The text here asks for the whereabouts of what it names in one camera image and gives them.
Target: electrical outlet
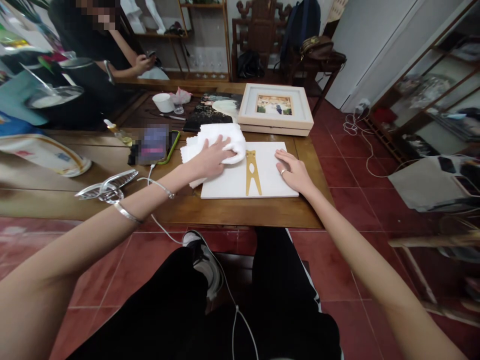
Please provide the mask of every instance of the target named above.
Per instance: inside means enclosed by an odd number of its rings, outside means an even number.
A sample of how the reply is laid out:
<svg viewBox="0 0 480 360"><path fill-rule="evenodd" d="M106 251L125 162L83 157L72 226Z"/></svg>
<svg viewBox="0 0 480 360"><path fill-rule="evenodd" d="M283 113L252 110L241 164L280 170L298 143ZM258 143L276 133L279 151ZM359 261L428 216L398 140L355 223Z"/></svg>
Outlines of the electrical outlet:
<svg viewBox="0 0 480 360"><path fill-rule="evenodd" d="M360 100L360 102L358 103L357 106L355 106L355 109L360 113L362 114L365 109L367 109L368 107L370 106L370 101L366 98L363 98L362 100Z"/></svg>

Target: green phone case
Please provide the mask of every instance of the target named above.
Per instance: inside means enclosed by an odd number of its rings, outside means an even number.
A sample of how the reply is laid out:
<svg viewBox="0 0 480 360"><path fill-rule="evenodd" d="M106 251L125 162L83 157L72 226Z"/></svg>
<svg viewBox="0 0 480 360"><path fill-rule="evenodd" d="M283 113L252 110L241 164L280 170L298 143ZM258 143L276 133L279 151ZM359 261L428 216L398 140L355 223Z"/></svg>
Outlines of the green phone case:
<svg viewBox="0 0 480 360"><path fill-rule="evenodd" d="M175 141L170 147L170 151L168 152L168 156L166 157L165 161L159 161L156 164L157 165L165 165L170 161L170 158L172 157L172 154L174 153L175 147L177 146L177 143L179 142L180 139L180 131L178 130L172 130L172 133L176 133Z"/></svg>

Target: picture frame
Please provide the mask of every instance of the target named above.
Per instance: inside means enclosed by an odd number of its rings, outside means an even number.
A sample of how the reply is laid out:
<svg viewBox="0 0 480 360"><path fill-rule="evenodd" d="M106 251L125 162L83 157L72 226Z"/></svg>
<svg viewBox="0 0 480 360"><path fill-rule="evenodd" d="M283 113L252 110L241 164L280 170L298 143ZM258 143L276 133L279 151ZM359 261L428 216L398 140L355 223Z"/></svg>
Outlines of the picture frame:
<svg viewBox="0 0 480 360"><path fill-rule="evenodd" d="M306 136L314 120L303 87L248 83L238 123L258 132Z"/></svg>

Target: black and white sneaker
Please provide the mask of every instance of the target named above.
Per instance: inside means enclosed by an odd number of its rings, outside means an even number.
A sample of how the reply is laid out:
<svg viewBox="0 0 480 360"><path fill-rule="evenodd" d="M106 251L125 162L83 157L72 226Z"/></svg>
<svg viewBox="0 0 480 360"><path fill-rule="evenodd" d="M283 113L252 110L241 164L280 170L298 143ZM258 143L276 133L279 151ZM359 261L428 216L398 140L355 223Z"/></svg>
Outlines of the black and white sneaker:
<svg viewBox="0 0 480 360"><path fill-rule="evenodd" d="M181 242L182 246L193 250L193 268L205 275L208 281L207 298L215 299L224 284L224 276L204 237L198 231L190 230L183 235Z"/></svg>

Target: white cup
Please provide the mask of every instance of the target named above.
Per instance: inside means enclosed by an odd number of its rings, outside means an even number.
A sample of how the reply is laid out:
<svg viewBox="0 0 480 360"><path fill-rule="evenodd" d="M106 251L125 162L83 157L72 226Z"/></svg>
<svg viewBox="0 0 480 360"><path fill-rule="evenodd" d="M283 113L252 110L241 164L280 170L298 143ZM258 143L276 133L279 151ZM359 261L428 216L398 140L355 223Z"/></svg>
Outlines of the white cup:
<svg viewBox="0 0 480 360"><path fill-rule="evenodd" d="M153 96L152 100L162 113L171 113L174 110L174 103L167 93L159 93Z"/></svg>

